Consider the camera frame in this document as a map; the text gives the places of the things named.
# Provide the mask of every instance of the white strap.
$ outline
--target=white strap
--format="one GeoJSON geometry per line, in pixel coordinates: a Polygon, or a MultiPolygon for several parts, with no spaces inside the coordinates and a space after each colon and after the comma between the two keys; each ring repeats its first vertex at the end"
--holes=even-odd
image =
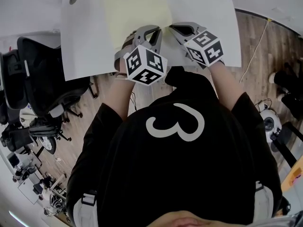
{"type": "Polygon", "coordinates": [[[274,196],[272,191],[257,181],[253,222],[261,219],[271,218],[273,214],[273,208],[274,196]]]}
{"type": "Polygon", "coordinates": [[[74,206],[73,217],[76,227],[98,227],[97,202],[94,204],[95,195],[83,194],[74,206]]]}

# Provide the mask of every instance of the wall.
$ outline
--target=wall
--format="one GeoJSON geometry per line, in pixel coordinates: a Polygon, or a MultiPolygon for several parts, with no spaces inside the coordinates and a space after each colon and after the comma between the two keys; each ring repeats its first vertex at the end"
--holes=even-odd
{"type": "Polygon", "coordinates": [[[0,37],[60,29],[62,0],[0,0],[0,37]]]}
{"type": "Polygon", "coordinates": [[[235,8],[274,19],[303,35],[303,0],[232,0],[235,8]]]}
{"type": "Polygon", "coordinates": [[[22,224],[20,224],[9,214],[10,209],[12,209],[12,206],[6,199],[3,198],[3,195],[0,194],[0,226],[23,227],[22,224]]]}

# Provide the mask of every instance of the desk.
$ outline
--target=desk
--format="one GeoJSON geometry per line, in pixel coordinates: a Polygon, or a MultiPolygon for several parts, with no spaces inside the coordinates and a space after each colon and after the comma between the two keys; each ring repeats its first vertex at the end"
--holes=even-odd
{"type": "MultiPolygon", "coordinates": [[[[232,0],[167,0],[173,22],[194,21],[221,39],[226,66],[241,66],[238,23],[232,0]]],[[[102,0],[62,1],[61,45],[66,80],[115,71],[115,50],[104,21],[102,0]]],[[[165,35],[161,55],[169,66],[196,66],[165,35]]]]}

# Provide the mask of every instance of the black office chair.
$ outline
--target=black office chair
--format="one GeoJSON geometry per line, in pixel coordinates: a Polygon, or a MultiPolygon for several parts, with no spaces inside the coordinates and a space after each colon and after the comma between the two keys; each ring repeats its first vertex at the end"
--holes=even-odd
{"type": "Polygon", "coordinates": [[[14,128],[9,125],[2,132],[1,143],[11,152],[33,143],[33,138],[29,134],[29,128],[14,128]]]}
{"type": "Polygon", "coordinates": [[[90,87],[89,77],[65,81],[61,48],[52,49],[24,37],[18,39],[17,47],[0,53],[1,86],[9,108],[18,110],[30,103],[37,116],[51,113],[57,117],[90,87]]]}
{"type": "Polygon", "coordinates": [[[35,194],[40,195],[42,194],[43,187],[41,187],[40,183],[34,185],[33,191],[35,194]]]}
{"type": "Polygon", "coordinates": [[[8,123],[21,127],[19,113],[19,109],[14,110],[7,107],[4,91],[0,91],[0,124],[6,125],[8,123]]]}

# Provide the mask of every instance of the white paper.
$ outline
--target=white paper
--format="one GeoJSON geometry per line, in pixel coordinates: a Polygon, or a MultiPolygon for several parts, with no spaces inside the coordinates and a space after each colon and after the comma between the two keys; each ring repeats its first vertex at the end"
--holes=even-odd
{"type": "Polygon", "coordinates": [[[145,25],[171,25],[166,0],[102,0],[114,48],[121,48],[129,34],[145,25]]]}

